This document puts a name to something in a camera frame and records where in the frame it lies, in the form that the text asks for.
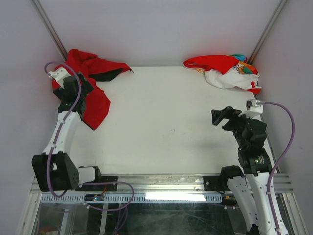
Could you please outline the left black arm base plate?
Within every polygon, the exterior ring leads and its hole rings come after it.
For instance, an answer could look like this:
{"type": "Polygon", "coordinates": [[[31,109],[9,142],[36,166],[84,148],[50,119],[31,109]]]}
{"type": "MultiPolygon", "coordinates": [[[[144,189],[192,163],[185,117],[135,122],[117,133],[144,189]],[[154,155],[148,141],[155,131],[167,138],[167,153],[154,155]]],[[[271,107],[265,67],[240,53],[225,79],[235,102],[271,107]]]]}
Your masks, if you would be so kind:
{"type": "Polygon", "coordinates": [[[105,192],[115,192],[117,191],[118,176],[113,175],[102,175],[99,179],[93,182],[84,183],[78,186],[75,191],[103,191],[105,192]]]}

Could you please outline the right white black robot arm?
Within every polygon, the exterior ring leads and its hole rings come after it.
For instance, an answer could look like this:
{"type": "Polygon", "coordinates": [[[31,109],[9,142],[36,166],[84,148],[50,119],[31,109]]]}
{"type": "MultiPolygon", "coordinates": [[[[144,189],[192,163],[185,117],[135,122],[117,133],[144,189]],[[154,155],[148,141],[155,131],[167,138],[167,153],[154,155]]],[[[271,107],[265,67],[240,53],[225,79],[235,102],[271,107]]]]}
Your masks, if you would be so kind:
{"type": "Polygon", "coordinates": [[[238,144],[240,164],[223,167],[219,185],[233,193],[247,234],[287,235],[273,185],[274,169],[264,148],[267,125],[255,119],[262,112],[263,105],[258,100],[247,101],[246,111],[231,106],[211,111],[212,124],[217,126],[226,119],[222,129],[230,131],[238,144]]]}

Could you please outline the red zip jacket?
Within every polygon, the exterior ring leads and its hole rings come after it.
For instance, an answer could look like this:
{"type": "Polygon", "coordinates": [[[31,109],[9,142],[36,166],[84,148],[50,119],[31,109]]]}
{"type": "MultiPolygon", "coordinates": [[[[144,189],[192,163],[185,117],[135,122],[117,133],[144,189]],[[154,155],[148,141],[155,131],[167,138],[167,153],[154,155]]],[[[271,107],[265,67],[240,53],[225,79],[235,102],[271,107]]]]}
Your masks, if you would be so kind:
{"type": "MultiPolygon", "coordinates": [[[[96,82],[109,82],[119,74],[130,71],[131,68],[125,63],[101,59],[96,54],[79,51],[78,49],[71,49],[68,52],[67,60],[63,64],[60,63],[56,67],[56,70],[59,67],[64,67],[71,76],[74,75],[76,77],[78,95],[69,111],[58,113],[58,125],[69,127],[72,120],[76,118],[79,121],[83,121],[92,130],[95,130],[107,116],[111,104],[104,91],[96,85],[96,82]],[[81,82],[78,78],[79,72],[81,72],[93,86],[93,91],[86,97],[87,108],[83,119],[80,118],[77,112],[72,111],[81,93],[81,82]]],[[[59,87],[61,86],[53,79],[53,90],[59,87]]]]}

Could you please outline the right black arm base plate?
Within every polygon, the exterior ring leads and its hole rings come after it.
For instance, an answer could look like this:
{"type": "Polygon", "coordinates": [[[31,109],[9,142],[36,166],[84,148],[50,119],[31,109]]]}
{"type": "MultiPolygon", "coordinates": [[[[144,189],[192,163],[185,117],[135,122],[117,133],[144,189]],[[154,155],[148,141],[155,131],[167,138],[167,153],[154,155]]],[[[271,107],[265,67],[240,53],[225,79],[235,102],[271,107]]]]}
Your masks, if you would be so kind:
{"type": "Polygon", "coordinates": [[[227,184],[223,181],[220,175],[203,176],[203,185],[205,191],[215,191],[223,194],[225,191],[229,190],[227,184]]]}

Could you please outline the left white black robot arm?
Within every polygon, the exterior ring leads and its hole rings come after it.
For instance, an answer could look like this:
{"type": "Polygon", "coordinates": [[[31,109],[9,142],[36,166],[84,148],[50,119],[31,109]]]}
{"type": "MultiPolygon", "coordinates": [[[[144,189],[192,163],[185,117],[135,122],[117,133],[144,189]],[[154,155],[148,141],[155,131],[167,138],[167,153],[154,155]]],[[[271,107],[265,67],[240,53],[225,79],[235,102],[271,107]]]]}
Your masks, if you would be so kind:
{"type": "Polygon", "coordinates": [[[91,83],[81,74],[68,75],[56,90],[61,96],[58,121],[42,154],[32,158],[32,167],[42,192],[76,190],[86,184],[97,190],[102,186],[99,167],[76,167],[69,153],[73,137],[86,110],[86,97],[93,91],[91,83]]]}

